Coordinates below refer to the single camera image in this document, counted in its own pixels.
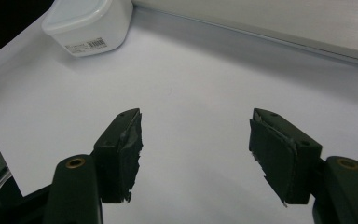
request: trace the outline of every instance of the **dark floor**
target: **dark floor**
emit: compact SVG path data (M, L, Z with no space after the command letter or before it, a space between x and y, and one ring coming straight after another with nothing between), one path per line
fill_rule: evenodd
M45 13L53 0L0 0L0 49Z

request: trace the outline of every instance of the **barcode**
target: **barcode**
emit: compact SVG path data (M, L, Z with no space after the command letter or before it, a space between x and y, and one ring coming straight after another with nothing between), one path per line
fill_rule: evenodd
M99 48L104 48L106 47L106 43L101 39L98 38L94 41L90 41L87 42L87 44L92 48L92 49L99 49Z

